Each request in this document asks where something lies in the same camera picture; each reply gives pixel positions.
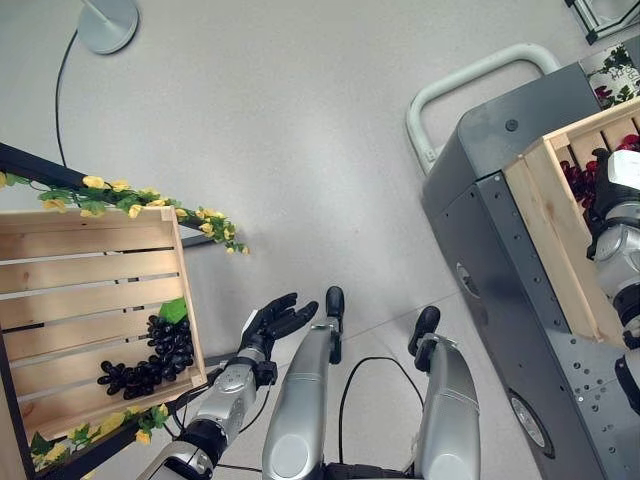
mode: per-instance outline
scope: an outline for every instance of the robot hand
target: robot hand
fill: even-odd
[[[309,302],[296,311],[293,307],[297,299],[297,293],[289,293],[258,310],[242,333],[238,351],[258,348],[269,360],[275,341],[306,325],[318,311],[318,302]]]
[[[270,302],[250,317],[240,348],[218,374],[197,414],[138,477],[138,480],[209,480],[226,448],[240,433],[256,390],[273,384],[277,366],[269,361],[276,340],[313,318],[317,302],[296,311],[297,293]]]

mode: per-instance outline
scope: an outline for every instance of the artificial flower garland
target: artificial flower garland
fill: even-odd
[[[80,207],[83,217],[100,217],[107,207],[113,205],[122,210],[130,218],[136,218],[145,207],[174,206],[178,222],[197,226],[205,237],[215,243],[224,243],[228,253],[249,253],[249,247],[236,241],[236,226],[226,215],[210,208],[198,207],[189,210],[182,207],[174,198],[163,197],[153,188],[134,190],[126,180],[105,182],[101,177],[86,176],[82,179],[86,188],[71,189],[47,185],[38,198],[46,209],[55,209],[60,213],[67,211],[67,205],[76,204]],[[15,184],[31,185],[29,179],[0,172],[0,188]]]

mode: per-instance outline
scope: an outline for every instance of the wooden slat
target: wooden slat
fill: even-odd
[[[187,304],[187,314],[189,317],[189,324],[191,328],[191,342],[193,343],[193,356],[194,364],[198,367],[200,372],[200,378],[194,378],[194,387],[202,384],[206,381],[207,374],[204,366],[204,354],[202,353],[202,346],[200,344],[200,337],[198,336],[198,323],[196,321],[195,312],[193,309],[193,302],[191,301],[191,288],[189,287],[189,275],[187,275],[187,267],[184,262],[184,251],[182,250],[182,240],[180,238],[180,228],[178,227],[178,221],[173,211],[171,210],[171,218],[173,222],[173,248],[178,259],[178,265],[180,268],[180,279],[182,281],[182,290],[184,292],[185,303]]]
[[[4,383],[0,378],[0,478],[6,480],[26,480],[27,476],[22,468],[20,448],[14,435],[11,414],[7,405]]]
[[[183,295],[179,277],[76,288],[0,301],[3,329],[161,303]]]
[[[171,224],[103,230],[0,233],[0,260],[169,247]]]
[[[623,118],[602,128],[602,135],[607,139],[612,150],[618,148],[624,137],[637,133],[631,117]]]
[[[139,361],[147,360],[147,357],[153,353],[153,348],[147,346],[146,340],[123,342],[113,347],[13,368],[11,376],[16,395],[23,396],[71,383],[95,381],[104,375],[100,369],[100,363],[103,360],[109,360],[114,365],[123,362],[126,365],[133,364],[135,366]]]
[[[569,152],[569,147],[562,147],[556,150],[556,156],[558,157],[559,162],[569,162],[569,165],[573,166],[574,161],[571,156],[571,152]]]
[[[591,153],[596,148],[607,148],[599,131],[586,133],[571,141],[571,150],[582,170],[586,168],[588,162],[596,159]]]
[[[15,361],[37,355],[60,353],[79,346],[145,335],[149,315],[157,314],[158,310],[145,308],[5,333],[7,357],[9,361]]]
[[[557,256],[562,256],[564,251],[571,265],[573,275],[567,276],[560,272],[556,281],[552,280],[563,310],[573,308],[572,304],[578,305],[584,312],[582,316],[574,318],[574,323],[586,319],[588,325],[594,328],[596,338],[622,344],[622,327],[618,317],[597,283],[594,263],[586,258],[587,247],[591,244],[591,234],[564,179],[551,144],[544,141],[539,149],[527,154],[525,160],[531,175],[535,178],[539,192],[538,201],[541,202],[545,217],[552,227],[550,230],[547,228],[547,232],[550,238],[559,239],[558,242],[554,238],[554,249],[559,251]],[[543,259],[546,268],[556,268],[555,257],[551,255],[546,261]]]
[[[176,273],[173,250],[0,265],[0,293]]]
[[[81,217],[80,210],[71,208],[65,214],[52,210],[16,211],[0,213],[0,232],[28,233],[63,230],[93,230],[96,228],[148,227],[162,221],[162,210],[170,207],[150,207],[135,218],[120,210],[107,210],[102,217]]]
[[[580,291],[571,260],[551,224],[527,162],[520,158],[505,170],[505,177],[571,331],[575,335],[599,340],[589,304]]]
[[[190,370],[178,375],[177,380],[163,383],[160,389],[148,397],[123,400],[121,395],[108,396],[105,388],[97,383],[72,388],[55,395],[41,397],[20,405],[27,437],[37,430],[45,438],[66,435],[71,428],[85,422],[99,424],[100,420],[113,412],[122,412],[127,407],[147,408],[175,399],[191,388]]]

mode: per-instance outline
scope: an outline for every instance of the metal frame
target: metal frame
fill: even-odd
[[[82,179],[86,176],[71,168],[45,160],[18,148],[0,143],[0,171],[13,173],[45,185],[80,189],[85,188]],[[181,226],[192,230],[199,230],[199,224],[189,220],[180,223]],[[182,247],[189,248],[196,245],[213,243],[213,239],[204,235],[195,235],[182,239]]]
[[[589,0],[565,0],[565,3],[569,8],[574,7],[576,15],[587,30],[589,45],[640,21],[640,1],[632,5],[624,15],[604,22],[593,11]]]
[[[560,68],[558,59],[546,48],[533,43],[518,43],[467,65],[437,82],[427,85],[418,92],[407,111],[406,126],[413,148],[418,155],[420,167],[425,175],[429,175],[429,171],[442,150],[441,147],[434,148],[431,145],[420,119],[420,114],[427,103],[519,60],[533,63],[545,75]]]

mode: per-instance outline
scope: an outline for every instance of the wheel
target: wheel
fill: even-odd
[[[513,390],[507,392],[516,418],[533,443],[549,458],[556,458],[551,437],[531,406]]]

